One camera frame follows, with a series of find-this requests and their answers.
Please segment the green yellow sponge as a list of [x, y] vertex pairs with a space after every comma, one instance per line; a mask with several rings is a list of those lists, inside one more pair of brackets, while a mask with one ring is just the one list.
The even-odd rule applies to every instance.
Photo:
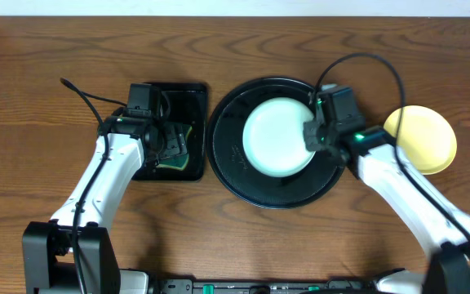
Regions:
[[160, 155], [157, 168], [183, 171], [187, 167], [188, 138], [192, 130], [188, 124], [171, 123], [165, 126], [166, 150]]

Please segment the mint plate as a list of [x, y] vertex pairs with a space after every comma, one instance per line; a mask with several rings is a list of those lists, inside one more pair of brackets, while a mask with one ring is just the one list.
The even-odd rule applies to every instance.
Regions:
[[242, 144], [251, 166], [271, 177], [293, 176], [314, 156], [304, 142], [304, 123], [314, 119], [305, 104], [279, 97], [259, 104], [248, 116]]

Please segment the yellow plate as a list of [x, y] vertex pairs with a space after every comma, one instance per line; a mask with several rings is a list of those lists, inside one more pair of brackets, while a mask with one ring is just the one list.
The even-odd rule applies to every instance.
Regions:
[[457, 152], [452, 126], [438, 112], [420, 105], [403, 108], [398, 143], [423, 175], [445, 170]]

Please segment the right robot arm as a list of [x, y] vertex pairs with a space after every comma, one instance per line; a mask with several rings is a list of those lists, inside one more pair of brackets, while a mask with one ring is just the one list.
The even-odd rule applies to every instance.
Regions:
[[395, 132], [366, 128], [353, 96], [320, 93], [304, 125], [310, 151], [330, 155], [379, 194], [429, 259], [425, 274], [395, 270], [376, 278], [378, 293], [470, 293], [470, 215], [459, 210], [412, 164], [398, 144], [410, 109], [398, 111]]

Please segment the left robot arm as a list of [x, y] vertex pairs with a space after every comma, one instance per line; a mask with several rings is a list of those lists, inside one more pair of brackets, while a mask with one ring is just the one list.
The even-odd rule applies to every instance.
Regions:
[[110, 116], [76, 188], [47, 222], [22, 237], [28, 293], [150, 293], [149, 275], [120, 269], [109, 230], [134, 175], [186, 154], [191, 126], [153, 118]]

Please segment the rectangular black tray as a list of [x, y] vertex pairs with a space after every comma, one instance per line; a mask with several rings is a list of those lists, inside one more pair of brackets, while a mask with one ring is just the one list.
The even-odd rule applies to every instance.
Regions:
[[203, 176], [205, 167], [205, 131], [208, 102], [207, 86], [199, 82], [155, 82], [162, 92], [162, 108], [169, 109], [166, 123], [183, 123], [193, 130], [188, 138], [189, 161], [183, 171], [157, 168], [149, 163], [133, 176], [134, 180], [151, 181], [197, 181]]

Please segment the round black tray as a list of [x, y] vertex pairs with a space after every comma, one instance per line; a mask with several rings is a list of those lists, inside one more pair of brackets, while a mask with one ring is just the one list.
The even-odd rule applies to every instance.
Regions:
[[239, 198], [258, 207], [289, 209], [310, 204], [338, 182], [344, 167], [321, 153], [300, 172], [271, 177], [251, 166], [243, 150], [244, 124], [259, 104], [285, 97], [304, 105], [313, 86], [293, 78], [257, 78], [231, 90], [215, 107], [206, 130], [206, 151], [219, 181]]

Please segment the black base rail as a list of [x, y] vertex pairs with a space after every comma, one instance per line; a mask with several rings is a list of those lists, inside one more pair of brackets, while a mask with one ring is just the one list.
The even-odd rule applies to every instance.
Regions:
[[148, 294], [317, 294], [379, 293], [370, 282], [333, 279], [322, 282], [200, 281], [185, 278], [155, 279]]

